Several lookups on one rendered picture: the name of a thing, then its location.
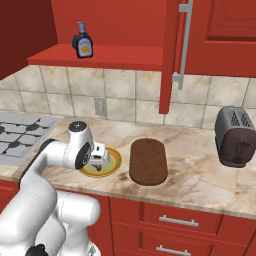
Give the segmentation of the grey wall outlet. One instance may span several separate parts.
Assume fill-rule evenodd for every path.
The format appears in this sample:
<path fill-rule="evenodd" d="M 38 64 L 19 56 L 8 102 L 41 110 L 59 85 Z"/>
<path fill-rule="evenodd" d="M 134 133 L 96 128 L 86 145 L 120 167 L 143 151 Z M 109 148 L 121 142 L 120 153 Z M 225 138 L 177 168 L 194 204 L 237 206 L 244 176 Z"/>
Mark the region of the grey wall outlet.
<path fill-rule="evenodd" d="M 107 104 L 105 98 L 94 98 L 95 113 L 99 116 L 107 115 Z"/>

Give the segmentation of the silver and brown toaster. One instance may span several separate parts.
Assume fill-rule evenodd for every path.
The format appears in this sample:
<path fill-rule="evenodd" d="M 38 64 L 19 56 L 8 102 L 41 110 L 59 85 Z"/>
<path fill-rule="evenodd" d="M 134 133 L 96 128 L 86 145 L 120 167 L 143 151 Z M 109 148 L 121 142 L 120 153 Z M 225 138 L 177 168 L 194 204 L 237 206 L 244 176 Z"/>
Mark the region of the silver and brown toaster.
<path fill-rule="evenodd" d="M 215 143 L 220 162 L 244 168 L 256 151 L 256 128 L 242 107 L 226 106 L 217 114 Z"/>

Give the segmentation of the red base cabinet door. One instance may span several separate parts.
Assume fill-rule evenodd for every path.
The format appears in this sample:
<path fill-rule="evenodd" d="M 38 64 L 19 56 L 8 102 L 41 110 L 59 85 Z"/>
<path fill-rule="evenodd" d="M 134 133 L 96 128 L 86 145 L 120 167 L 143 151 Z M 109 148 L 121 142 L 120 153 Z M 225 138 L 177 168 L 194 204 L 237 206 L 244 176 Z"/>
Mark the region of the red base cabinet door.
<path fill-rule="evenodd" d="M 99 248 L 101 256 L 114 256 L 109 198 L 93 194 L 91 197 L 99 201 L 101 213 L 98 221 L 88 228 L 88 234 Z"/>

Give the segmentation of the brown oval cutting board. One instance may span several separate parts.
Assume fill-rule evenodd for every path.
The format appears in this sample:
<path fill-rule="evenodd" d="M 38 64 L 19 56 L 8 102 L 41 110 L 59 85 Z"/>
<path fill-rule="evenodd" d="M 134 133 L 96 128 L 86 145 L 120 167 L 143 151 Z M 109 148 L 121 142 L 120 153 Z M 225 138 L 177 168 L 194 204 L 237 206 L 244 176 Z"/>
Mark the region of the brown oval cutting board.
<path fill-rule="evenodd" d="M 129 175 L 143 186 L 156 186 L 167 179 L 168 167 L 164 144 L 156 139 L 137 139 L 131 144 Z"/>

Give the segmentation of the red open cabinet with shelf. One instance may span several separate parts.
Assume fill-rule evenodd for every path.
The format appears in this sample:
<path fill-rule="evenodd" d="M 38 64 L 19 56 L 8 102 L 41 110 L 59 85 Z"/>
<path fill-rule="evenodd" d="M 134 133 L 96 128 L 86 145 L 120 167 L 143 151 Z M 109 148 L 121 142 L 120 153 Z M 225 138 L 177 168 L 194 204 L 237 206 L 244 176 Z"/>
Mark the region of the red open cabinet with shelf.
<path fill-rule="evenodd" d="M 51 0 L 57 34 L 53 46 L 28 58 L 30 64 L 159 71 L 162 66 L 166 0 Z M 93 56 L 72 47 L 83 21 Z"/>

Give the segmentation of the red drawer front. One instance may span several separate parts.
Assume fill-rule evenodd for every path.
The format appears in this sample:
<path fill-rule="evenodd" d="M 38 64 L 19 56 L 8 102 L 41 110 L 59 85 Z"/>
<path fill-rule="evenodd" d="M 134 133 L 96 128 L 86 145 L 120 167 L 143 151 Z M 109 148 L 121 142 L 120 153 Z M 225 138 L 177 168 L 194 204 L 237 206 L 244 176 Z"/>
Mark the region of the red drawer front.
<path fill-rule="evenodd" d="M 163 236 L 156 233 L 140 231 L 138 234 L 138 249 L 150 256 L 179 256 L 156 251 L 156 247 L 162 245 L 165 248 L 184 251 L 192 256 L 244 256 L 246 247 L 225 242 L 213 242 L 181 237 L 177 234 Z"/>
<path fill-rule="evenodd" d="M 172 224 L 159 221 L 159 217 L 166 215 L 168 218 L 190 221 L 194 219 L 199 223 L 199 227 L 190 227 L 179 224 Z M 173 206 L 164 206 L 151 203 L 140 204 L 140 220 L 144 223 L 154 224 L 163 228 L 176 228 L 200 232 L 205 234 L 215 234 L 219 227 L 221 216 L 197 210 L 189 210 L 185 208 L 177 208 Z"/>

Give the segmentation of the red closed cabinet door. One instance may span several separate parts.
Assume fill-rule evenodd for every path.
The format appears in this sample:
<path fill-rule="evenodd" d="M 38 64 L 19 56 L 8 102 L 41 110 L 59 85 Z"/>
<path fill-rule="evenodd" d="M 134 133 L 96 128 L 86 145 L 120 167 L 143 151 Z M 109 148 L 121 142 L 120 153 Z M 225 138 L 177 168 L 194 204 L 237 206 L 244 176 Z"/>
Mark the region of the red closed cabinet door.
<path fill-rule="evenodd" d="M 193 0 L 185 73 L 256 77 L 256 0 Z"/>

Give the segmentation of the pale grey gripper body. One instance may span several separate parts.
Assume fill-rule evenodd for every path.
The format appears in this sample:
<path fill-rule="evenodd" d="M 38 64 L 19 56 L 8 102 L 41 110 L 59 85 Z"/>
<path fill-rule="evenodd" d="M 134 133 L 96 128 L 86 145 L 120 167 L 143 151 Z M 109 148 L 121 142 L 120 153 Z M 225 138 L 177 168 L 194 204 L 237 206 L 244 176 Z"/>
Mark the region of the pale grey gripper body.
<path fill-rule="evenodd" d="M 91 153 L 89 164 L 91 165 L 107 165 L 110 161 L 109 152 L 106 147 L 95 146 Z"/>

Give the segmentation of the yellow plate with green rim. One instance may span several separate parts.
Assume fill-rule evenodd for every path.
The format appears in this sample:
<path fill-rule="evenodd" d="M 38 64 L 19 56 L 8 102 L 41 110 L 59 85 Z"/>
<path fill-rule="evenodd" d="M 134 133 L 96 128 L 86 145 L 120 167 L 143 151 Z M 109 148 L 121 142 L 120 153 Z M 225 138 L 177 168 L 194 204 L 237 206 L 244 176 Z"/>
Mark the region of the yellow plate with green rim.
<path fill-rule="evenodd" d="M 109 152 L 110 161 L 107 165 L 102 165 L 102 170 L 97 171 L 95 167 L 91 164 L 85 165 L 80 172 L 83 175 L 92 178 L 103 178 L 115 173 L 122 165 L 122 156 L 121 154 L 114 148 L 107 147 Z"/>

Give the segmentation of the grey hob with black grates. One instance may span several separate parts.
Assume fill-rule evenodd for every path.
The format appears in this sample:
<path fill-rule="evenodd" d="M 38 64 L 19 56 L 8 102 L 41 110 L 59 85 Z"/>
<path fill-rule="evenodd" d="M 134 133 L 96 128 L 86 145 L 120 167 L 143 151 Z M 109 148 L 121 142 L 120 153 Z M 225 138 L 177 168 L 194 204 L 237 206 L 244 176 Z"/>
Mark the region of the grey hob with black grates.
<path fill-rule="evenodd" d="M 0 165 L 20 167 L 60 118 L 0 112 Z"/>

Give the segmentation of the dark condiment bottle, yellow label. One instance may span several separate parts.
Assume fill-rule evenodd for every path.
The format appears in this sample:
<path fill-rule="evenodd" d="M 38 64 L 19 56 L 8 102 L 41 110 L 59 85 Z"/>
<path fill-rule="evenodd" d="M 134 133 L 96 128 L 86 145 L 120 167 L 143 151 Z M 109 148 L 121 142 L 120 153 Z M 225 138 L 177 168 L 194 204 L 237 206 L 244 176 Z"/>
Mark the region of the dark condiment bottle, yellow label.
<path fill-rule="evenodd" d="M 76 50 L 78 58 L 91 58 L 93 56 L 93 42 L 86 32 L 84 22 L 78 23 L 78 35 L 72 39 L 72 47 Z"/>

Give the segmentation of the dark red open cabinet door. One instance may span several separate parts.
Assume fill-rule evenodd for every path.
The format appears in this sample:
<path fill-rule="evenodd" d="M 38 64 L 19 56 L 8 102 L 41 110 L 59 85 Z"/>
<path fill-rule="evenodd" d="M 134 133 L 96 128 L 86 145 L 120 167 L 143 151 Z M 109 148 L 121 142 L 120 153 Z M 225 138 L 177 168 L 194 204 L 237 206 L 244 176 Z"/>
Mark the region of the dark red open cabinet door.
<path fill-rule="evenodd" d="M 56 43 L 51 0 L 0 0 L 0 80 Z"/>

